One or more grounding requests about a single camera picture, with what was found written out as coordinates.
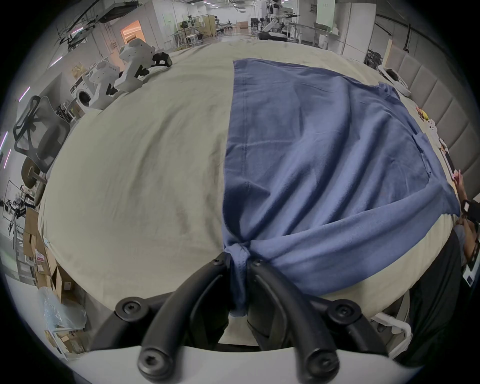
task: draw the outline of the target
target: white stool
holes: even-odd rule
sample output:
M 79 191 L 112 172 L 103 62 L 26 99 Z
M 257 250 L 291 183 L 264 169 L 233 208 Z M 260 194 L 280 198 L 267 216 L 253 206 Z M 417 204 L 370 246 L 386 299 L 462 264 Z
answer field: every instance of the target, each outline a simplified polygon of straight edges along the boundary
M 187 44 L 192 47 L 194 45 L 200 44 L 201 42 L 198 41 L 198 36 L 196 34 L 188 35 L 187 36 Z

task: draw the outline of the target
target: cardboard box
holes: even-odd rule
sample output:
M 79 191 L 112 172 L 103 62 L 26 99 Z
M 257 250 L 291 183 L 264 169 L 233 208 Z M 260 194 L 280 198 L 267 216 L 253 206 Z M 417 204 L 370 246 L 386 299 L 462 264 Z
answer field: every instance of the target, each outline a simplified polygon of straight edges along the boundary
M 42 287 L 47 287 L 47 288 L 52 288 L 52 278 L 47 275 L 43 275 L 38 272 L 38 270 L 35 270 L 35 280 L 36 280 L 36 287 L 38 289 Z
M 73 294 L 75 281 L 60 265 L 57 265 L 57 268 L 55 268 L 55 271 L 53 272 L 52 282 L 53 291 L 59 298 L 60 302 L 62 302 L 63 299 L 76 301 Z
M 50 268 L 50 271 L 55 271 L 55 268 L 57 268 L 57 260 L 55 260 L 55 257 L 53 257 L 51 250 L 48 248 L 45 248 L 45 253 L 47 254 L 47 263 L 48 267 Z
M 61 354 L 60 349 L 57 346 L 57 343 L 55 342 L 55 339 L 53 338 L 52 334 L 50 331 L 44 331 L 45 332 L 45 337 L 47 338 L 48 342 L 52 345 L 53 348 L 55 348 L 59 354 Z
M 38 233 L 38 212 L 30 207 L 25 213 L 25 232 L 35 236 Z
M 24 255 L 35 259 L 35 254 L 32 252 L 32 234 L 24 232 Z
M 60 340 L 62 341 L 63 345 L 70 353 L 80 354 L 85 352 L 85 348 L 83 342 L 81 340 L 81 334 L 83 331 L 73 331 L 69 332 L 66 335 L 61 335 L 58 333 Z
M 46 254 L 45 246 L 43 245 L 42 239 L 37 238 L 34 235 L 31 235 L 30 245 L 31 245 L 32 253 L 35 255 L 36 266 L 37 266 L 37 270 L 39 271 L 39 273 L 41 273 L 42 275 L 51 276 L 52 273 L 50 273 L 50 268 L 48 266 L 47 257 L 45 256 L 45 254 Z

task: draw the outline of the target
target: shirt sleeve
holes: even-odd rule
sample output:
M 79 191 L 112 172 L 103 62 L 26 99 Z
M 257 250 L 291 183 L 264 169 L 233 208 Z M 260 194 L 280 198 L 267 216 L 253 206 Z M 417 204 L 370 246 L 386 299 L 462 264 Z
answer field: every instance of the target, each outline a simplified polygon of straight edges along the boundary
M 457 224 L 453 227 L 456 236 L 458 237 L 458 242 L 460 243 L 460 258 L 462 259 L 462 267 L 467 263 L 467 258 L 463 253 L 463 246 L 465 245 L 465 230 L 463 225 Z

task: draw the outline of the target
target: plastic bag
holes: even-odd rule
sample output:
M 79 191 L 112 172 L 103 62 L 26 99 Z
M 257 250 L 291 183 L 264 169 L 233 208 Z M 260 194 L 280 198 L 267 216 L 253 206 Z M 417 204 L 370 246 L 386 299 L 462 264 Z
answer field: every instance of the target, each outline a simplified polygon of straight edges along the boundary
M 87 313 L 82 305 L 68 299 L 60 303 L 58 297 L 47 287 L 38 290 L 38 297 L 48 329 L 55 329 L 56 326 L 71 329 L 85 327 Z

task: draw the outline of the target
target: screw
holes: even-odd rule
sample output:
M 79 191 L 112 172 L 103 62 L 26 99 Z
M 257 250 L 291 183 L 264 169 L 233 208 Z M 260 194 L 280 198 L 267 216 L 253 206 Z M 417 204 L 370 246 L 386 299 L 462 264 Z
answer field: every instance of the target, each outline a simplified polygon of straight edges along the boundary
M 137 313 L 140 310 L 140 304 L 135 301 L 129 301 L 123 306 L 123 311 L 126 314 Z
M 338 315 L 340 315 L 340 317 L 349 317 L 353 314 L 353 310 L 346 305 L 339 305 L 336 308 L 336 312 Z
M 338 357 L 333 352 L 318 351 L 307 361 L 307 371 L 313 377 L 330 377 L 338 371 Z
M 162 378 L 169 373 L 171 364 L 164 353 L 150 348 L 140 353 L 138 368 L 147 375 Z

